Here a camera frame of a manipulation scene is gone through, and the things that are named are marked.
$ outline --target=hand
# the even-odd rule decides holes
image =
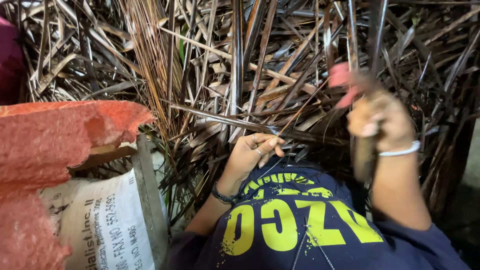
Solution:
[[[348,65],[339,64],[332,68],[331,86],[345,85],[348,93],[338,107],[351,104],[355,95],[367,87],[374,87],[372,97],[361,98],[353,104],[353,111],[347,116],[348,131],[354,136],[377,135],[379,152],[396,152],[409,149],[414,140],[414,129],[410,116],[403,104],[375,82],[369,83],[361,74],[348,71]]]
[[[280,147],[284,143],[283,139],[275,135],[263,133],[240,137],[230,154],[222,176],[218,180],[218,192],[224,196],[236,194],[241,182],[247,179],[257,164],[261,168],[274,154],[279,157],[284,155]]]

